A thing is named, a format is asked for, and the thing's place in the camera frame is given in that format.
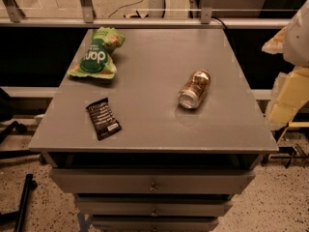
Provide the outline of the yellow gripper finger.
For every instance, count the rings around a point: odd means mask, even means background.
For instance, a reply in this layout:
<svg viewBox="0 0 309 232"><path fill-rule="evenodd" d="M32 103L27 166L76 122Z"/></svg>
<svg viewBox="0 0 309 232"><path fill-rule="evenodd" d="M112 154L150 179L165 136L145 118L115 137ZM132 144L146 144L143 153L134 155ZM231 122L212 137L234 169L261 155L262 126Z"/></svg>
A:
<svg viewBox="0 0 309 232"><path fill-rule="evenodd" d="M268 54L278 54L283 52L283 42L286 35L287 27L283 27L270 40L262 46L262 52Z"/></svg>
<svg viewBox="0 0 309 232"><path fill-rule="evenodd" d="M309 68L294 67L276 77L267 104L265 125L278 131L293 120L300 108L309 102Z"/></svg>

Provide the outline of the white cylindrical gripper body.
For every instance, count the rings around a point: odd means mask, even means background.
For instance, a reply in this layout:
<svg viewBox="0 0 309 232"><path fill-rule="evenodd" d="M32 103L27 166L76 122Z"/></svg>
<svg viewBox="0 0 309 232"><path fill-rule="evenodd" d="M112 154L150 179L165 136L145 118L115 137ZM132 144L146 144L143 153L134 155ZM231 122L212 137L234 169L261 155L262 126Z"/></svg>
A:
<svg viewBox="0 0 309 232"><path fill-rule="evenodd" d="M283 56L287 62L295 66L309 66L309 0L287 25Z"/></svg>

